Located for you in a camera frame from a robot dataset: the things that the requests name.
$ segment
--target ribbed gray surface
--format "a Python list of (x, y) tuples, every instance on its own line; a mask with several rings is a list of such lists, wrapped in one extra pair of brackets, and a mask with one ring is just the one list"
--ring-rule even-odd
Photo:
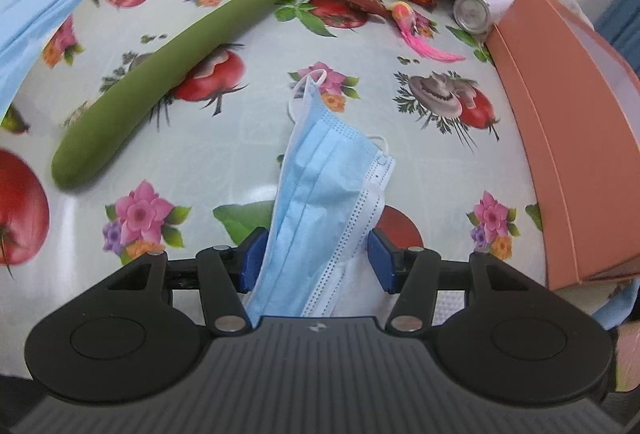
[(91, 408), (47, 398), (14, 431), (613, 434), (622, 427), (588, 400), (527, 410), (478, 398), (448, 380), (420, 342), (389, 337), (365, 318), (264, 319), (251, 335), (215, 341), (192, 374), (149, 400)]

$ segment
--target blue curtain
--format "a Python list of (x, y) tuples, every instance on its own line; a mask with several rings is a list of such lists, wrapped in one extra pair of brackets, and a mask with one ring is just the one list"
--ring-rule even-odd
[(595, 29), (640, 76), (640, 0), (614, 0)]

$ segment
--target disposable mask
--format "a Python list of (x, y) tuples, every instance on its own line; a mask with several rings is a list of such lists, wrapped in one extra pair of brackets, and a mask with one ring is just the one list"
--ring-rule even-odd
[(326, 317), (351, 259), (385, 206), (394, 160), (327, 109), (324, 70), (300, 80), (302, 107), (284, 155), (269, 239), (246, 303), (263, 315)]

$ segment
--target silver screw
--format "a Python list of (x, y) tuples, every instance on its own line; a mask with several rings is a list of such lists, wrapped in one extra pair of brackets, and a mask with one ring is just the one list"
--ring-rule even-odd
[(413, 333), (422, 329), (422, 321), (411, 315), (400, 315), (391, 321), (391, 327), (403, 333)]
[(245, 327), (246, 321), (238, 315), (224, 315), (218, 317), (216, 321), (213, 322), (213, 325), (218, 331), (222, 331), (223, 333), (235, 333)]

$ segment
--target white can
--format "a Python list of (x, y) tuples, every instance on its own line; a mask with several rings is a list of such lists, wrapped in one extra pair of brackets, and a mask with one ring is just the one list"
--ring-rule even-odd
[(497, 24), (514, 0), (456, 0), (453, 17), (472, 35), (482, 35)]

